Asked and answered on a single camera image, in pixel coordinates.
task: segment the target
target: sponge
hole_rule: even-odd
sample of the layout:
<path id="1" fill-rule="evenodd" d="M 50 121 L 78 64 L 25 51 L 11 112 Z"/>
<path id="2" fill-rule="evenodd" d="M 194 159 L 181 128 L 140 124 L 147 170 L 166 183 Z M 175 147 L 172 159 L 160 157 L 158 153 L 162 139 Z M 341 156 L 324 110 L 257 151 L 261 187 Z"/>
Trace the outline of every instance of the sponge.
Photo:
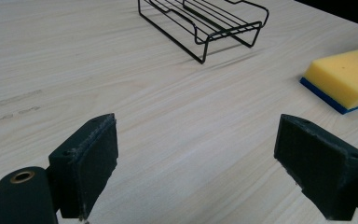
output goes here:
<path id="1" fill-rule="evenodd" d="M 358 109 L 358 49 L 313 61 L 300 83 L 341 114 Z"/>

